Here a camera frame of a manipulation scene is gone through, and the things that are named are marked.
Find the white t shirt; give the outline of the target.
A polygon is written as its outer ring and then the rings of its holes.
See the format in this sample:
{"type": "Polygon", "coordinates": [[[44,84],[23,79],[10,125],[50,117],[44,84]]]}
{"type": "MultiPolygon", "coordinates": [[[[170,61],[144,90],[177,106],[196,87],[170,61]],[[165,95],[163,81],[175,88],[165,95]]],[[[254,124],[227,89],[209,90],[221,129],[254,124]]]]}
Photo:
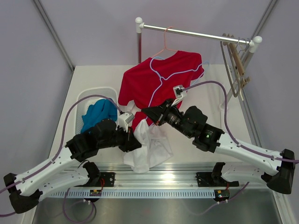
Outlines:
{"type": "Polygon", "coordinates": [[[146,173],[173,156],[165,132],[158,126],[149,126],[145,119],[141,120],[136,127],[134,136],[141,143],[141,147],[125,153],[123,162],[135,173],[146,173]]]}

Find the red t shirt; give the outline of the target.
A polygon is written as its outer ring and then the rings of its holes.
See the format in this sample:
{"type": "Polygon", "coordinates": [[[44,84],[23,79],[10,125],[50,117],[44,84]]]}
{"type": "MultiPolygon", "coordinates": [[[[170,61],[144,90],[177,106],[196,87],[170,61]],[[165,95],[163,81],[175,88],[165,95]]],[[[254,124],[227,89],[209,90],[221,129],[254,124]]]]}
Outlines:
{"type": "MultiPolygon", "coordinates": [[[[151,58],[125,71],[119,92],[118,103],[127,106],[133,101],[137,108],[148,107],[153,91],[160,85],[159,77],[150,69],[151,58]]],[[[196,69],[202,63],[201,54],[195,52],[178,51],[165,60],[156,59],[152,63],[153,69],[167,78],[174,72],[196,69]]],[[[196,72],[174,75],[155,93],[151,106],[161,105],[165,100],[175,98],[173,87],[183,85],[189,87],[190,82],[197,79],[203,72],[199,68],[196,72]]]]}

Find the blue t shirt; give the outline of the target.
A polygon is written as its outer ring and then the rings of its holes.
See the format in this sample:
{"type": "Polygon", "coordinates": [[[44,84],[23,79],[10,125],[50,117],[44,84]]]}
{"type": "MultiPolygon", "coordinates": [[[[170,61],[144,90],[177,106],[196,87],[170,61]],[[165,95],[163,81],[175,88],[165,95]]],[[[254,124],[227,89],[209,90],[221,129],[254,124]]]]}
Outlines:
{"type": "Polygon", "coordinates": [[[89,105],[85,115],[82,115],[83,126],[81,133],[85,132],[103,119],[117,121],[117,107],[107,99],[100,99],[95,104],[89,105]]]}

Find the light blue hanger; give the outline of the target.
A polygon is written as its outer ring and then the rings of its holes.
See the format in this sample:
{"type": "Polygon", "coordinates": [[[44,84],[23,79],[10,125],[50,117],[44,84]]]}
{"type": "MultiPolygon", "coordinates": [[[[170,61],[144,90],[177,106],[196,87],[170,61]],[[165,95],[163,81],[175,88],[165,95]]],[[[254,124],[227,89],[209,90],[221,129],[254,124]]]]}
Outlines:
{"type": "MultiPolygon", "coordinates": [[[[152,93],[152,95],[151,95],[151,98],[150,98],[150,101],[149,101],[149,103],[148,103],[148,107],[151,106],[151,103],[152,103],[152,100],[153,100],[153,98],[154,98],[155,93],[160,89],[160,87],[163,86],[163,81],[167,81],[167,80],[169,80],[169,79],[170,79],[171,77],[173,77],[174,75],[184,74],[184,73],[187,73],[187,72],[196,72],[196,71],[199,70],[199,68],[202,68],[202,69],[203,69],[202,65],[204,65],[204,64],[207,64],[208,67],[210,66],[209,61],[204,61],[203,63],[199,64],[199,65],[197,66],[196,69],[190,69],[190,70],[185,70],[185,71],[180,71],[180,72],[174,72],[174,73],[172,73],[171,75],[169,75],[167,78],[164,78],[163,76],[160,75],[160,73],[159,73],[157,70],[153,69],[153,67],[152,67],[152,63],[153,63],[153,61],[156,60],[156,59],[161,59],[162,61],[164,60],[164,58],[162,58],[162,57],[160,57],[160,56],[154,56],[154,57],[152,57],[152,59],[151,59],[151,61],[150,61],[150,63],[149,63],[149,67],[150,67],[150,69],[151,69],[154,73],[156,73],[156,74],[158,75],[158,77],[159,77],[159,81],[160,81],[160,85],[153,91],[153,93],[152,93]]],[[[197,82],[201,77],[204,76],[204,73],[205,73],[205,70],[203,69],[203,72],[200,74],[200,76],[199,76],[197,79],[195,79],[194,81],[191,81],[191,82],[190,82],[190,85],[196,84],[196,82],[197,82]]]]}

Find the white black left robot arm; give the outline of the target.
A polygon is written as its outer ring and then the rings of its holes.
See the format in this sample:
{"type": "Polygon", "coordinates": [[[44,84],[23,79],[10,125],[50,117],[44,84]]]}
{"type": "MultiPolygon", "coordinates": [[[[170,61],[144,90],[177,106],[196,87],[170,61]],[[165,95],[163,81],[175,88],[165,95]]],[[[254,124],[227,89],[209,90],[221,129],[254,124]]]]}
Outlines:
{"type": "Polygon", "coordinates": [[[57,153],[22,174],[4,176],[5,189],[16,214],[27,212],[53,193],[72,187],[93,187],[101,174],[94,162],[100,149],[118,147],[127,153],[140,148],[132,128],[124,129],[104,119],[83,133],[75,135],[57,153]]]}

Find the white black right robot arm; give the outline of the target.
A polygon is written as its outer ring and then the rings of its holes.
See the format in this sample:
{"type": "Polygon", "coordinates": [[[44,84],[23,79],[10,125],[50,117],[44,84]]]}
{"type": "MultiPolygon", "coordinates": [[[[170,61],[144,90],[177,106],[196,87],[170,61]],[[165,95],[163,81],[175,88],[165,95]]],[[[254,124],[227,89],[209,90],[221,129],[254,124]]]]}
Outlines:
{"type": "Polygon", "coordinates": [[[245,162],[240,167],[217,163],[211,174],[214,184],[223,185],[226,181],[260,182],[281,194],[292,192],[295,171],[293,151],[273,151],[234,139],[229,133],[208,124],[207,116],[196,106],[181,112],[173,101],[168,99],[159,106],[144,108],[142,112],[155,125],[167,123],[192,139],[192,144],[201,151],[223,154],[245,162]]]}

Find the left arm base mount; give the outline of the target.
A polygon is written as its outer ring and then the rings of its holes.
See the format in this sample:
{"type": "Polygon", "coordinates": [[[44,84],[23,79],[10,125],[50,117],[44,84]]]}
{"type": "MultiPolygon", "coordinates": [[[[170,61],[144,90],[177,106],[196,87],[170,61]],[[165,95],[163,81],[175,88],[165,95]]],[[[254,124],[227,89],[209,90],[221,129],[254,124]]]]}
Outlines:
{"type": "Polygon", "coordinates": [[[104,187],[113,187],[115,182],[115,172],[100,172],[94,162],[88,160],[83,161],[78,168],[84,168],[88,175],[87,183],[78,185],[78,187],[100,187],[99,190],[94,189],[90,191],[91,196],[102,196],[104,187]]]}

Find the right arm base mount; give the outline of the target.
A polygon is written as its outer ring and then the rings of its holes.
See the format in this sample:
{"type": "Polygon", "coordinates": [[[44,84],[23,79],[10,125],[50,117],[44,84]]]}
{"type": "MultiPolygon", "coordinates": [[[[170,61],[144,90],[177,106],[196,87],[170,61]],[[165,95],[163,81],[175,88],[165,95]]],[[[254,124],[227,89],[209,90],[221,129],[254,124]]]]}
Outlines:
{"type": "Polygon", "coordinates": [[[216,202],[223,202],[226,201],[230,198],[230,190],[229,187],[239,187],[240,184],[238,181],[233,181],[233,182],[228,182],[224,180],[221,177],[222,174],[222,168],[224,167],[225,163],[224,162],[217,162],[213,168],[212,171],[209,172],[197,172],[196,173],[196,180],[198,187],[203,188],[203,187],[214,187],[214,188],[220,188],[220,187],[225,187],[225,189],[220,190],[216,189],[214,190],[215,193],[215,198],[214,200],[216,202]]]}

